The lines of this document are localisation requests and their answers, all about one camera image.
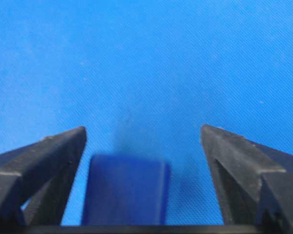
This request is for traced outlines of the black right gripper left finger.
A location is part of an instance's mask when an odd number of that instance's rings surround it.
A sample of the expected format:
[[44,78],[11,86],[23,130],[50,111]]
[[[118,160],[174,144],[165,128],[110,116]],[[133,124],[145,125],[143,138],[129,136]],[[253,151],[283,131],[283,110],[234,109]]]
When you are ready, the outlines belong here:
[[0,227],[60,225],[85,145],[80,126],[0,154]]

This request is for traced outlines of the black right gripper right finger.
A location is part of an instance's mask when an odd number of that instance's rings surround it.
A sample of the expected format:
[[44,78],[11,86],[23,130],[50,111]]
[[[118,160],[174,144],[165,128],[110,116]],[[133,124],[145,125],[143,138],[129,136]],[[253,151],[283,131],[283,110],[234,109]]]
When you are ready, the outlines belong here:
[[201,145],[225,225],[293,228],[293,155],[211,125]]

